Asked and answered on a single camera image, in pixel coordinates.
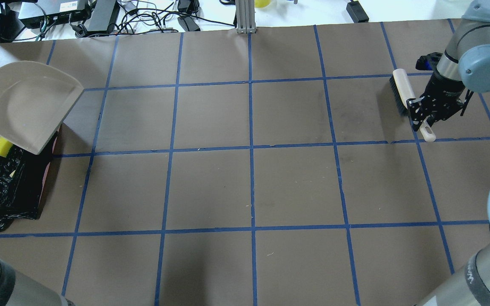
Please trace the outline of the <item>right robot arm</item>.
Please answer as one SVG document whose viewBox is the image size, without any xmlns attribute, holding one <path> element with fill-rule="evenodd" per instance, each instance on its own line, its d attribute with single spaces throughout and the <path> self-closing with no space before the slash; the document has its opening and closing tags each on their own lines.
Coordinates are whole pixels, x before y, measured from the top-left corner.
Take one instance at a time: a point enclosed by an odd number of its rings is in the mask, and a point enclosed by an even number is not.
<svg viewBox="0 0 490 306">
<path fill-rule="evenodd" d="M 422 95 L 415 95 L 402 68 L 393 71 L 390 83 L 400 113 L 433 142 L 434 123 L 462 116 L 473 93 L 490 92 L 490 0 L 473 0 L 444 52 L 420 57 L 416 69 L 433 72 Z M 490 193 L 487 215 L 490 231 Z M 419 305 L 490 306 L 490 242 Z"/>
</svg>

